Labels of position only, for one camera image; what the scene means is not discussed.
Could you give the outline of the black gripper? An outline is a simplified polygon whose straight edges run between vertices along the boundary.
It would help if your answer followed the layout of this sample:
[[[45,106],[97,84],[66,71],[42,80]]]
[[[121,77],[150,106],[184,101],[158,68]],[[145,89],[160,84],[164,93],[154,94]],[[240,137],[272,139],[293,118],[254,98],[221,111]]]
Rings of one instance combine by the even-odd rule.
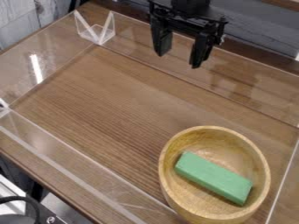
[[[210,49],[224,41],[228,20],[210,7],[210,0],[148,0],[153,50],[164,56],[172,49],[172,31],[196,36],[189,65],[198,68]]]

